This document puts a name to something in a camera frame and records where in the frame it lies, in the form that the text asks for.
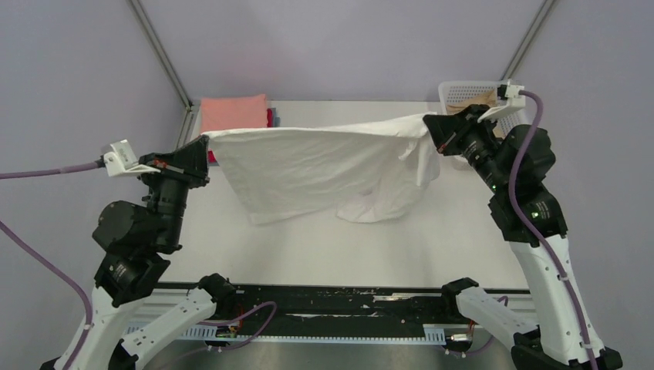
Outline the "white t-shirt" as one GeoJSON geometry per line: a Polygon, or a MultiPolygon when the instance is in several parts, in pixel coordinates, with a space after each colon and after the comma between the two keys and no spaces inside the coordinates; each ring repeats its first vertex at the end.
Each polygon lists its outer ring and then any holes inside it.
{"type": "Polygon", "coordinates": [[[351,223],[396,219],[440,175],[422,114],[316,128],[216,130],[207,137],[255,224],[329,208],[351,223]]]}

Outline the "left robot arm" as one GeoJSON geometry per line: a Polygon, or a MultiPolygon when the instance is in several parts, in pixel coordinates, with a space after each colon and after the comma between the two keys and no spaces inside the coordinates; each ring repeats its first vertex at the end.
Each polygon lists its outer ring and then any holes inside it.
{"type": "Polygon", "coordinates": [[[142,204],[114,201],[99,216],[94,241],[105,256],[94,277],[91,321],[81,324],[72,344],[45,369],[142,369],[188,328],[209,319],[229,318],[236,290],[219,274],[201,278],[188,296],[143,328],[126,333],[129,322],[152,295],[180,250],[187,195],[208,184],[209,139],[202,135],[170,153],[133,155],[127,143],[106,154],[126,162],[147,186],[142,204]]]}

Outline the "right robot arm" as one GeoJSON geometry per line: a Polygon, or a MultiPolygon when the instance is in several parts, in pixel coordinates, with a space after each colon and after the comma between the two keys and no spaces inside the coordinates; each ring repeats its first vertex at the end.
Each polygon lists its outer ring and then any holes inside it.
{"type": "Polygon", "coordinates": [[[511,353],[518,369],[619,369],[622,356],[604,345],[588,318],[572,270],[568,225],[543,181],[555,163],[548,132],[519,124],[503,138],[487,107],[423,122],[437,152],[463,157],[491,190],[490,214],[521,266],[536,319],[521,320],[476,282],[445,286],[440,310],[449,321],[470,319],[511,353]]]}

